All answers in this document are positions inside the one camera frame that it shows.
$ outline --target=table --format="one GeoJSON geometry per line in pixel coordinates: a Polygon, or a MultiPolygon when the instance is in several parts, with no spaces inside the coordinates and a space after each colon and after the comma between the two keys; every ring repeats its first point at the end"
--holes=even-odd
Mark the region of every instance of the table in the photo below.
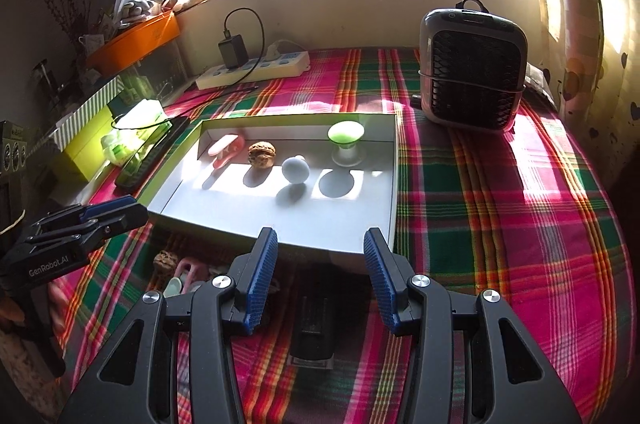
{"type": "MultiPolygon", "coordinates": [[[[190,115],[396,113],[394,250],[449,289],[477,293],[491,287],[505,296],[589,422],[628,375],[636,331],[630,262],[609,200],[574,138],[542,102],[527,96],[514,134],[446,129],[409,106],[419,91],[417,71],[414,50],[315,52],[302,76],[213,100],[190,115]]],[[[170,113],[218,92],[208,93],[190,92],[170,113]]],[[[113,198],[115,174],[92,203],[113,198]]],[[[65,298],[58,338],[68,386],[154,286],[156,253],[194,245],[207,244],[149,224],[113,238],[89,266],[56,281],[65,298]]],[[[208,252],[213,263],[228,260],[214,245],[208,252]]],[[[367,277],[346,281],[335,368],[318,372],[286,366],[298,286],[294,271],[280,274],[282,290],[268,327],[233,343],[245,415],[254,424],[395,422],[410,341],[383,327],[367,277]]],[[[182,424],[190,422],[186,345],[181,341],[178,365],[182,424]]],[[[459,383],[454,396],[459,403],[459,383]]]]}

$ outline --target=orange container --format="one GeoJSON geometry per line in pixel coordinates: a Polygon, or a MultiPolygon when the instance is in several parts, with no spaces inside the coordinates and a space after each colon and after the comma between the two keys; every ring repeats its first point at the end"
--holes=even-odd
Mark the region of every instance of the orange container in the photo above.
{"type": "Polygon", "coordinates": [[[103,76],[114,75],[179,35],[175,14],[165,12],[111,39],[87,57],[86,67],[95,68],[103,76]]]}

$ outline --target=screw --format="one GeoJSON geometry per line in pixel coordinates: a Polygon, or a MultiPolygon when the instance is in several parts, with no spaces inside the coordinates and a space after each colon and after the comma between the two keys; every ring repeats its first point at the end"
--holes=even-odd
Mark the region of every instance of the screw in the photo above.
{"type": "Polygon", "coordinates": [[[492,289],[485,290],[482,293],[482,297],[487,301],[489,301],[490,303],[497,303],[498,301],[500,301],[500,295],[495,290],[492,290],[492,289]]]}
{"type": "Polygon", "coordinates": [[[218,289],[226,289],[231,285],[231,278],[229,276],[216,276],[211,281],[212,285],[218,289]]]}
{"type": "Polygon", "coordinates": [[[411,283],[413,283],[417,287],[428,287],[429,283],[431,283],[431,280],[423,274],[416,274],[411,278],[411,283]]]}
{"type": "Polygon", "coordinates": [[[151,305],[160,299],[160,293],[156,290],[151,290],[150,292],[145,292],[142,295],[142,300],[147,304],[151,305]]]}

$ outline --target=white power strip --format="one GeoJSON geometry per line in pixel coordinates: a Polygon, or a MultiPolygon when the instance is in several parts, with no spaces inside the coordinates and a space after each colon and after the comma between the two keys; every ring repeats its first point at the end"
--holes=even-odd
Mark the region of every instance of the white power strip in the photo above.
{"type": "MultiPolygon", "coordinates": [[[[198,89],[227,86],[238,81],[255,64],[252,58],[241,68],[227,70],[224,64],[214,66],[205,71],[196,79],[198,89]]],[[[242,82],[256,82],[258,80],[270,80],[272,78],[297,77],[309,69],[309,52],[296,52],[284,54],[275,60],[262,61],[242,82]]]]}

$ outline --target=blue gripper pad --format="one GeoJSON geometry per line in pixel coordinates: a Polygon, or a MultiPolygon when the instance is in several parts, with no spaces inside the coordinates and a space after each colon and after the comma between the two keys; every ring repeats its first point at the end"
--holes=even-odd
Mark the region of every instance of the blue gripper pad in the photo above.
{"type": "Polygon", "coordinates": [[[84,223],[89,219],[101,216],[102,214],[114,211],[115,209],[127,207],[134,203],[136,203],[136,199],[131,195],[127,195],[126,197],[116,198],[115,200],[89,205],[84,211],[84,214],[80,217],[80,223],[84,223]]]}
{"type": "Polygon", "coordinates": [[[385,327],[392,334],[395,334],[400,330],[397,293],[391,279],[391,271],[387,267],[388,260],[385,263],[382,252],[389,253],[393,262],[391,251],[384,242],[380,229],[367,230],[364,234],[364,261],[369,271],[373,292],[378,300],[378,310],[382,321],[385,327]]]}
{"type": "Polygon", "coordinates": [[[251,251],[247,266],[238,280],[238,288],[246,292],[242,325],[248,335],[253,333],[262,318],[277,259],[278,235],[273,229],[264,227],[251,251]]]}

